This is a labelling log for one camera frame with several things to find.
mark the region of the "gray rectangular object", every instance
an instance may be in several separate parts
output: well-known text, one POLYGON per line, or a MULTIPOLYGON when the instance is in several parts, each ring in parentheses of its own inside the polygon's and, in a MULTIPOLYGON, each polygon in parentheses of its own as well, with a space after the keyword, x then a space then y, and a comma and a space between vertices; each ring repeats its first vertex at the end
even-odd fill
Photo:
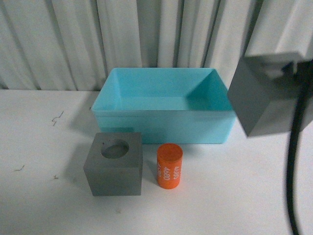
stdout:
POLYGON ((97 133, 84 172, 93 196, 141 195, 140 133, 97 133))
MULTIPOLYGON (((298 53, 242 57, 228 98, 247 136, 289 131, 300 85, 284 67, 303 61, 298 53)), ((302 125, 313 119, 312 98, 302 125)))

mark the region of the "gray block with hole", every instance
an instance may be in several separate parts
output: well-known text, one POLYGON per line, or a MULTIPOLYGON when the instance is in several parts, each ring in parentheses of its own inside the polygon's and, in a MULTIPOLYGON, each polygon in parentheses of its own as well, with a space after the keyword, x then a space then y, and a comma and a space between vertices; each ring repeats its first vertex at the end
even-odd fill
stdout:
POLYGON ((141 195, 141 134, 97 133, 84 172, 93 196, 141 195))

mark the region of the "small debris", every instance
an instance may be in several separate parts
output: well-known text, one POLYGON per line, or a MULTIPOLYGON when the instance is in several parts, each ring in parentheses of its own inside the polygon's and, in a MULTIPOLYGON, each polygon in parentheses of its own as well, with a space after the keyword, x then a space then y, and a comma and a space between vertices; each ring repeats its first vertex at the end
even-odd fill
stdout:
POLYGON ((25 165, 23 165, 23 166, 21 167, 21 169, 14 170, 14 171, 21 171, 21 170, 23 170, 24 166, 25 166, 25 165))
POLYGON ((54 122, 53 126, 57 123, 57 121, 55 121, 55 119, 60 118, 63 115, 63 113, 64 113, 64 111, 62 111, 62 113, 58 117, 55 117, 54 119, 52 119, 52 122, 54 122))

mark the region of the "black cable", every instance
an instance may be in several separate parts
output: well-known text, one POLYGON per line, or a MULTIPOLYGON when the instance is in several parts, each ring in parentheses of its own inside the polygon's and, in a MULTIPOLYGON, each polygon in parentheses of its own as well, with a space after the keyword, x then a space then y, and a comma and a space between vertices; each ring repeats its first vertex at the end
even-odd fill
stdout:
POLYGON ((293 173, 294 165, 296 160, 297 144, 299 140, 299 134, 301 131, 301 125, 305 113, 305 109, 308 105, 309 99, 311 97, 313 77, 312 77, 312 61, 311 61, 311 71, 302 77, 303 85, 300 91, 298 102, 295 108, 289 150, 288 150, 288 160, 287 160, 287 174, 286 174, 286 199, 287 199, 287 209, 289 215, 289 221, 291 229, 294 235, 299 235, 299 229, 297 226, 297 221, 295 218, 294 205, 293 205, 293 173))

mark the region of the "light blue plastic bin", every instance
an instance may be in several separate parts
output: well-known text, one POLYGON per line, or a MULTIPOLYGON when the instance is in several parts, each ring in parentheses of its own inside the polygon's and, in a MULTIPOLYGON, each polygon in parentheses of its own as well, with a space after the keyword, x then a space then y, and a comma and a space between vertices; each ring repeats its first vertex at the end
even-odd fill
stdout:
POLYGON ((215 69, 113 69, 92 106, 102 132, 143 143, 223 143, 235 113, 215 69))

